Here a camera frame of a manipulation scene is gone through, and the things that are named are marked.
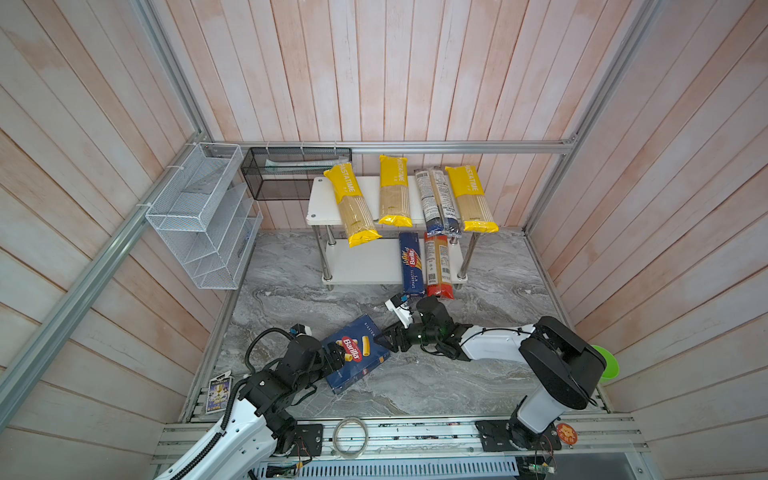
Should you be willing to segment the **blue Barilla pasta box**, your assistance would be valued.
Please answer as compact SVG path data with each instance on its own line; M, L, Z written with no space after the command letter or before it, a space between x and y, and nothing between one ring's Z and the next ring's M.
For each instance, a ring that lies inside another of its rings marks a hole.
M371 317L363 315L323 341L343 350L344 365L326 378L334 394L340 395L389 359L391 352L375 342L380 333Z

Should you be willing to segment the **narrow blue Barilla spaghetti box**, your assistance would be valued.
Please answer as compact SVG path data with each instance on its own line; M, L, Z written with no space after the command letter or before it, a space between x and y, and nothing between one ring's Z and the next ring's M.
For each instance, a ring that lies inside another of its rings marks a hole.
M409 296L423 296L426 291L419 236L415 232L401 232L398 237L403 292Z

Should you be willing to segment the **red spaghetti bag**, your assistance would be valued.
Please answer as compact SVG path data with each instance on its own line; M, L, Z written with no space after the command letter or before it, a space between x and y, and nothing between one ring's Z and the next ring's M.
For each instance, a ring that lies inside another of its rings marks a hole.
M444 235L425 235L426 294L453 299L448 239Z

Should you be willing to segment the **yellow spaghetti bag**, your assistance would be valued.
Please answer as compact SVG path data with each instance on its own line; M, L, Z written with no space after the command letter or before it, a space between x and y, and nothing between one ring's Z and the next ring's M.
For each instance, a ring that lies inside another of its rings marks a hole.
M334 196L350 248L381 238L362 194L351 163L333 166L324 172Z
M458 206L462 229L472 233L498 232L499 226L493 219L476 167L447 167L446 172Z
M407 159L380 156L379 223L410 228Z

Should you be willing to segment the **dark blue spaghetti bag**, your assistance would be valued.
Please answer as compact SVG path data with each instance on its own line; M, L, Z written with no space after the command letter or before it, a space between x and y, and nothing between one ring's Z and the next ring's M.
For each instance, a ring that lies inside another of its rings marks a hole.
M427 234L460 238L459 213L447 174L439 169L420 170L415 173L415 180Z

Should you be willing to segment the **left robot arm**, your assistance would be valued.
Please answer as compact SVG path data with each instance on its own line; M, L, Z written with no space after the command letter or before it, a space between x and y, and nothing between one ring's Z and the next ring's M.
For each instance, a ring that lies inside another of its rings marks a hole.
M251 363L251 353L269 334L286 338L287 349L258 370ZM297 394L313 395L318 381L340 370L345 354L343 346L319 341L301 324L288 331L264 330L246 350L249 375L231 387L223 416L159 477L245 479L274 453L290 452L296 446L297 422L287 409L299 403Z

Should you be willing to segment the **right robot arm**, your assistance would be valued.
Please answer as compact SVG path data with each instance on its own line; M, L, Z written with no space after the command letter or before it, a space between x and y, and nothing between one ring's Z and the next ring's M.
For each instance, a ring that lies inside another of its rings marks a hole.
M436 297L410 307L405 297L395 296L386 305L399 321L383 329L375 343L394 353L417 346L451 360L504 360L525 363L533 371L539 386L507 422L476 423L486 451L559 449L555 421L567 410L584 410L594 402L608 367L600 351L551 316L520 327L485 327L455 322Z

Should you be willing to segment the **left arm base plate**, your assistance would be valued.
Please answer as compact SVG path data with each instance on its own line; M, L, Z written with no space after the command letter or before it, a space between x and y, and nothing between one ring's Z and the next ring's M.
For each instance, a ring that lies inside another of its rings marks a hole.
M320 423L299 424L288 439L280 441L276 457L314 458L322 453L324 426Z

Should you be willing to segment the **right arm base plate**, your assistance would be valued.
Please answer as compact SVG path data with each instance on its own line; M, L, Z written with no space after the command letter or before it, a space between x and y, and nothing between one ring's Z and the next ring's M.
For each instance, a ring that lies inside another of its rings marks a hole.
M553 424L535 433L521 422L510 420L479 420L475 422L484 452L558 451L562 443Z

